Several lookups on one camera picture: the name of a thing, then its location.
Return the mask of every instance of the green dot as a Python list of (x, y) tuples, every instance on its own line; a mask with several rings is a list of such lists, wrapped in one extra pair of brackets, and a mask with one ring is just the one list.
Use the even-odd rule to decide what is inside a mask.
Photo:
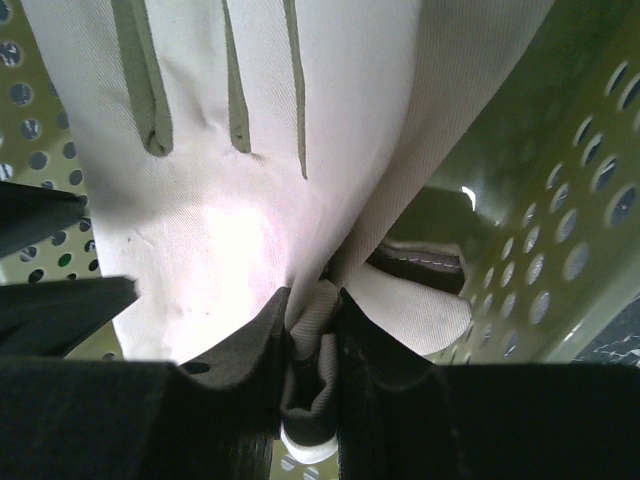
[(58, 259), (58, 266), (59, 267), (66, 267), (70, 263), (71, 263), (71, 254), (70, 253), (65, 253), (63, 256), (61, 256)]

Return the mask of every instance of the green laundry basket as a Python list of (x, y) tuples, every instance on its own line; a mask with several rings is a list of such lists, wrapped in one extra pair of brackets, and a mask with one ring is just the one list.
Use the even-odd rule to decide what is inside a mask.
[[(558, 0), (389, 232), (391, 243), (455, 243), (464, 255), (473, 321), (432, 360), (570, 361), (640, 292), (639, 44), (637, 2)], [(0, 0), (0, 107), (0, 179), (84, 195), (18, 0)], [(0, 259), (5, 284), (99, 274), (89, 217)], [(111, 324), (70, 357), (105, 355), (122, 356)], [(276, 443), (272, 478), (337, 477), (336, 457), (306, 467)]]

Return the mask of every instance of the white fabric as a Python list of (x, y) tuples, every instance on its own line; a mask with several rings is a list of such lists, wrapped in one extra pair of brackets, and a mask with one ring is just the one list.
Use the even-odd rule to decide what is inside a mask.
[(448, 347), (471, 320), (464, 298), (395, 278), (368, 264), (354, 272), (345, 288), (372, 322), (418, 355)]
[(293, 288), (290, 325), (351, 232), (335, 263), (336, 281), (346, 281), (494, 94), (551, 3), (298, 1), (305, 181), (282, 0), (229, 1), (247, 155), (229, 140), (220, 0), (147, 0), (173, 116), (174, 151), (161, 159), (137, 136), (110, 1), (23, 0), (70, 117), (102, 273), (138, 279), (140, 300), (114, 322), (125, 356), (189, 360), (282, 285)]
[(287, 447), (287, 450), (293, 458), (303, 465), (313, 465), (320, 463), (330, 458), (334, 453), (338, 451), (338, 437), (334, 435), (330, 440), (320, 445), (314, 445), (307, 447), (304, 445), (298, 445), (291, 440), (284, 430), (284, 425), (280, 425), (280, 440)]

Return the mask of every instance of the perforated basket wall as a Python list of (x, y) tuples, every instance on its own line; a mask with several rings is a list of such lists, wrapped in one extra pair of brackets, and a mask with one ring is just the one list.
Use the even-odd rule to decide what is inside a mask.
[[(569, 361), (640, 291), (639, 44), (637, 2), (558, 0), (390, 232), (464, 253), (473, 323), (433, 360)], [(0, 107), (0, 179), (84, 195), (18, 0), (0, 0)], [(98, 275), (88, 217), (0, 259), (3, 283)], [(108, 353), (121, 355), (111, 325), (72, 356)], [(337, 476), (335, 457), (305, 467), (275, 447), (274, 479)]]

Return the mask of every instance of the bright light spot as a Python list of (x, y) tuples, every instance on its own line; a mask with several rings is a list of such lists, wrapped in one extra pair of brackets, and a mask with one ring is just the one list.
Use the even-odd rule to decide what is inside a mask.
[(462, 193), (466, 194), (467, 197), (469, 197), (469, 200), (471, 200), (471, 209), (475, 212), (476, 211), (476, 194), (473, 193), (473, 190), (471, 190), (469, 187), (462, 187), (460, 188), (460, 190), (462, 190)]

